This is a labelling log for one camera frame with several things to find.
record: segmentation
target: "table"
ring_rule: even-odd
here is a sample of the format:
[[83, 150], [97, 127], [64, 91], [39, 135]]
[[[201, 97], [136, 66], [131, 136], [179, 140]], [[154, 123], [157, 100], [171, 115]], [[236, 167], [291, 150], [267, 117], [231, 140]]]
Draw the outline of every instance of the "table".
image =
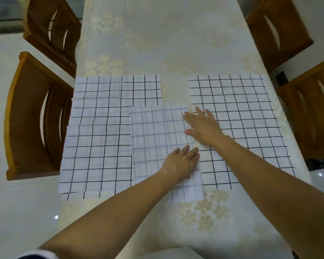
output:
[[[86, 0], [77, 76], [160, 74], [164, 104], [190, 104], [189, 74], [263, 74], [237, 0]], [[311, 178], [271, 83], [296, 176]], [[188, 246], [205, 258], [292, 258], [242, 187], [158, 204], [118, 255]], [[60, 231], [106, 198], [64, 202]]]

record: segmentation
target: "chair backrest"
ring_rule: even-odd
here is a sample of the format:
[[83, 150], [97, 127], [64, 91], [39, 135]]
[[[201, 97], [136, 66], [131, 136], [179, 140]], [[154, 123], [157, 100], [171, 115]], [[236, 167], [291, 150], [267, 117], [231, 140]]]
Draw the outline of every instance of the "chair backrest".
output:
[[[73, 88], [28, 52], [21, 52], [9, 90], [4, 143], [7, 180], [60, 173]], [[43, 139], [40, 117], [43, 117]]]
[[262, 0], [246, 22], [268, 72], [313, 44], [292, 0]]
[[82, 25], [66, 0], [28, 0], [26, 5], [24, 39], [75, 78]]
[[304, 158], [324, 159], [324, 62], [277, 89]]

